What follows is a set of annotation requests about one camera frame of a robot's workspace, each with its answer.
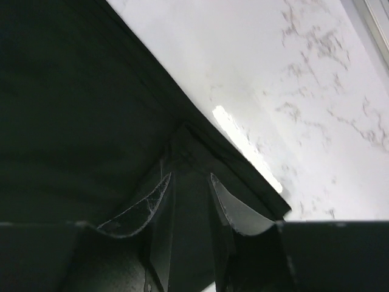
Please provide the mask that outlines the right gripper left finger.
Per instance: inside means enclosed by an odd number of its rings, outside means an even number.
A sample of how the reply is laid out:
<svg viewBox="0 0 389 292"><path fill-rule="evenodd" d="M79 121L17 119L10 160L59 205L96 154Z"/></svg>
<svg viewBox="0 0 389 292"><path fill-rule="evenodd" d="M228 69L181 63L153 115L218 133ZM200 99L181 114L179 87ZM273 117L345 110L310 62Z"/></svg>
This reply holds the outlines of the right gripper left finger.
<svg viewBox="0 0 389 292"><path fill-rule="evenodd" d="M170 185L171 173L166 174L155 188L130 207L97 227L110 237L132 237L153 219Z"/></svg>

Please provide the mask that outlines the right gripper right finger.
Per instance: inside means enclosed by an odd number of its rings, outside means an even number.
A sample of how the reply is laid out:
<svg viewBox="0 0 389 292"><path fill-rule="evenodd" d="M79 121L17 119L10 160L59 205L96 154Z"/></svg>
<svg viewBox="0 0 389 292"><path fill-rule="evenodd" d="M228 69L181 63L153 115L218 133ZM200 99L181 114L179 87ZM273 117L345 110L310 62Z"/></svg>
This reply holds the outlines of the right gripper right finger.
<svg viewBox="0 0 389 292"><path fill-rule="evenodd" d="M213 173L210 182L215 192L216 206L221 210L221 218L237 233L243 236L260 235L275 224L246 203L233 196Z"/></svg>

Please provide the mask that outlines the black t-shirt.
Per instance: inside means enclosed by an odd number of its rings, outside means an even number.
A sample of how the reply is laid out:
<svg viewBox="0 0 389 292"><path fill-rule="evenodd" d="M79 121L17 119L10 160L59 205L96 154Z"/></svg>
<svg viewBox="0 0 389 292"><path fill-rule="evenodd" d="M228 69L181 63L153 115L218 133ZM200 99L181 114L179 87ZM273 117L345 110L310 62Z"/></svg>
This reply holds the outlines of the black t-shirt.
<svg viewBox="0 0 389 292"><path fill-rule="evenodd" d="M168 173L142 231L97 230ZM292 291L276 227L235 232L211 173L289 211L106 1L1 2L2 291Z"/></svg>

